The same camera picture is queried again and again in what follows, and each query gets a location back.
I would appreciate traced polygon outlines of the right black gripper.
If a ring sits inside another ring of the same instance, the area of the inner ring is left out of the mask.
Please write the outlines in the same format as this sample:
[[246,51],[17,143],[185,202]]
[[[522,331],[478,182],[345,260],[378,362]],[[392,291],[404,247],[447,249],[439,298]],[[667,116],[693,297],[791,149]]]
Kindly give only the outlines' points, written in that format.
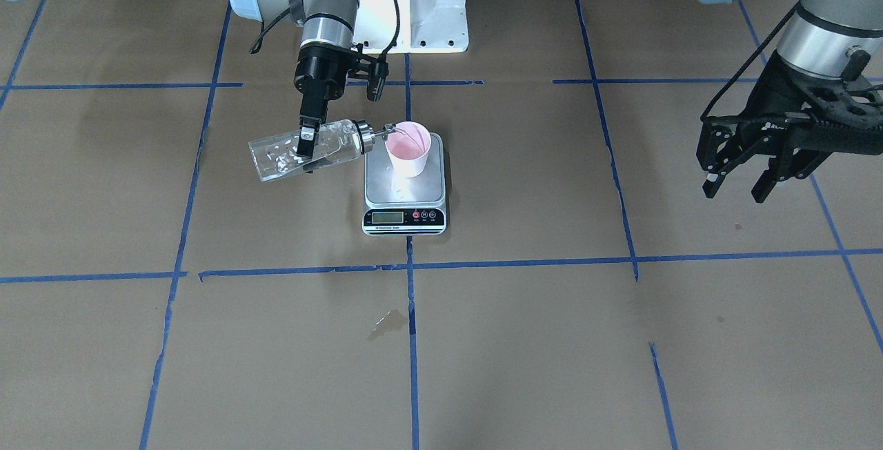
[[339,99],[347,74],[356,62],[352,50],[324,42],[310,42],[297,55],[294,84],[302,95],[296,154],[311,159],[328,102]]

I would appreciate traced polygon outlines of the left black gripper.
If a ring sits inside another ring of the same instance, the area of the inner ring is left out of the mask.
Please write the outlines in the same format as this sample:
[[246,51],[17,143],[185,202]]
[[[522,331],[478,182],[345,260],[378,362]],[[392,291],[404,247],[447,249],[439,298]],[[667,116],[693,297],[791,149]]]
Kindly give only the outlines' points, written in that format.
[[703,116],[696,157],[712,199],[754,155],[768,167],[751,189],[763,204],[788,179],[805,179],[833,153],[881,154],[881,90],[855,80],[805,75],[773,52],[748,95],[748,115]]

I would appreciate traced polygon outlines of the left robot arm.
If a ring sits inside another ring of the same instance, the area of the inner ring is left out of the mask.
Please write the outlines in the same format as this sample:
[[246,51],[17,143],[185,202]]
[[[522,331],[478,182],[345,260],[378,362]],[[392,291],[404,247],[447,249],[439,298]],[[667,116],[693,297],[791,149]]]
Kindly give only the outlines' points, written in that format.
[[[698,0],[705,4],[741,0]],[[755,202],[788,179],[804,179],[835,153],[881,154],[881,86],[864,70],[881,48],[882,0],[798,0],[764,39],[777,39],[744,109],[700,120],[696,157],[704,195],[755,155],[768,167]]]

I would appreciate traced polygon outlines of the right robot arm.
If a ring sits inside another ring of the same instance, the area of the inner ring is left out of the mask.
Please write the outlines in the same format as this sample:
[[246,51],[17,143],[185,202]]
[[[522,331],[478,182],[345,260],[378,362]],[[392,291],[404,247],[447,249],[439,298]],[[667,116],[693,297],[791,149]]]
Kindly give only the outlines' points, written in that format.
[[239,18],[261,23],[261,32],[249,48],[252,55],[279,23],[302,29],[294,77],[303,95],[295,153],[313,158],[319,129],[327,121],[328,102],[341,97],[347,76],[359,65],[359,52],[351,46],[359,0],[229,0],[229,4]]

